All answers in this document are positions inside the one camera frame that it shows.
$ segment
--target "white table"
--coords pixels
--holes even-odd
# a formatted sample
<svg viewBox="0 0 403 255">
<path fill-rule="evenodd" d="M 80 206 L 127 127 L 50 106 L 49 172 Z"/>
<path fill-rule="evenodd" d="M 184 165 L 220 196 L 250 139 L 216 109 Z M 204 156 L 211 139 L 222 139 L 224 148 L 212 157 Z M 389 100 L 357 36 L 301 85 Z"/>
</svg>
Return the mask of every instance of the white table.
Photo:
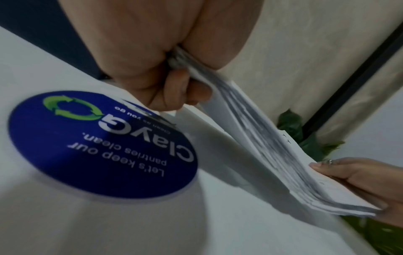
<svg viewBox="0 0 403 255">
<path fill-rule="evenodd" d="M 195 180 L 173 195 L 122 202 L 42 174 L 8 138 L 20 101 L 61 89 L 135 99 L 2 28 L 0 38 L 0 254 L 376 254 L 337 217 L 301 206 L 275 177 L 258 174 L 260 163 L 194 107 L 165 114 L 199 159 Z"/>
</svg>

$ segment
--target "blue circle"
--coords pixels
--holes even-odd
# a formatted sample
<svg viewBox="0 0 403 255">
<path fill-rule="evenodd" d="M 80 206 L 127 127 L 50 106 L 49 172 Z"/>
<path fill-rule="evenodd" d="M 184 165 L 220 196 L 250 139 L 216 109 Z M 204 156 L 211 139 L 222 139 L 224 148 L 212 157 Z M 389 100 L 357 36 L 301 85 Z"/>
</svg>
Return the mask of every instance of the blue circle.
<svg viewBox="0 0 403 255">
<path fill-rule="evenodd" d="M 103 115 L 90 121 L 57 115 L 44 106 L 43 100 L 50 96 L 84 100 Z M 13 110 L 8 131 L 17 150 L 38 170 L 81 190 L 150 198 L 184 188 L 197 172 L 191 143 L 174 125 L 130 104 L 82 91 L 39 94 Z M 92 114 L 91 108 L 74 100 L 55 107 L 76 115 Z"/>
</svg>

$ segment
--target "green arrow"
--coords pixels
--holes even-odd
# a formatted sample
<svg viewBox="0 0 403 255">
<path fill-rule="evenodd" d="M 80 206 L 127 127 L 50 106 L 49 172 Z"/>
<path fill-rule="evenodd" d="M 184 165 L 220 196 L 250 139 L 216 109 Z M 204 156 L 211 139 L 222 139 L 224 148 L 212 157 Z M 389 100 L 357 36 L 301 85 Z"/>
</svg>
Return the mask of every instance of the green arrow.
<svg viewBox="0 0 403 255">
<path fill-rule="evenodd" d="M 94 121 L 94 120 L 100 119 L 102 117 L 102 116 L 97 116 L 95 114 L 77 115 L 77 114 L 69 112 L 68 110 L 60 110 L 60 109 L 55 110 L 55 115 L 63 116 L 66 118 L 72 118 L 72 119 L 80 120 L 80 121 Z"/>
<path fill-rule="evenodd" d="M 93 114 L 99 115 L 99 116 L 102 116 L 102 115 L 103 115 L 102 111 L 101 111 L 97 106 L 95 106 L 95 105 L 93 105 L 93 104 L 91 104 L 91 103 L 89 103 L 89 102 L 87 102 L 87 101 L 78 99 L 78 98 L 73 98 L 73 99 L 74 99 L 74 101 L 75 101 L 76 103 L 80 103 L 80 104 L 83 104 L 83 105 L 88 106 L 89 108 L 91 108 L 91 112 L 92 112 Z"/>
<path fill-rule="evenodd" d="M 58 102 L 71 102 L 71 101 L 73 101 L 73 99 L 67 96 L 50 96 L 43 100 L 43 105 L 48 110 L 53 111 L 59 109 Z"/>
</svg>

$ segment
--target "hand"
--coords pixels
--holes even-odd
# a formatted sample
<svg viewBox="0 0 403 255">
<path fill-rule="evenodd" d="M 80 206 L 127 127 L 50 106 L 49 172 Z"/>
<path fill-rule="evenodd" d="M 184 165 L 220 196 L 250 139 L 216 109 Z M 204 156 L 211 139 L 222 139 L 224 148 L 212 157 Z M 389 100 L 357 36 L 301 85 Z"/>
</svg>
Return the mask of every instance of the hand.
<svg viewBox="0 0 403 255">
<path fill-rule="evenodd" d="M 262 0 L 59 0 L 99 67 L 153 110 L 177 110 L 210 98 L 211 89 L 169 71 L 180 44 L 212 69 L 242 49 Z"/>
<path fill-rule="evenodd" d="M 403 227 L 403 168 L 367 158 L 341 158 L 332 165 L 311 163 L 310 167 L 385 201 L 388 207 L 376 219 Z"/>
</svg>

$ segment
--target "paper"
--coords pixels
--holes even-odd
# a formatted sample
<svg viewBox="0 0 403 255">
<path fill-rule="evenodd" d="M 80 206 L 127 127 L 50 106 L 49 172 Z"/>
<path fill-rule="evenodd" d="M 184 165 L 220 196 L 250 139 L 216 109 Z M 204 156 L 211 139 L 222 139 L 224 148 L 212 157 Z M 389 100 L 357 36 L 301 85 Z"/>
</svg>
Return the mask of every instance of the paper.
<svg viewBox="0 0 403 255">
<path fill-rule="evenodd" d="M 181 48 L 168 59 L 171 68 L 187 68 L 192 78 L 213 89 L 211 100 L 202 104 L 204 111 L 240 145 L 262 162 L 301 203 L 338 215 L 374 216 L 380 209 L 337 181 L 315 172 L 314 162 L 298 144 L 275 125 L 225 77 L 209 70 Z"/>
</svg>

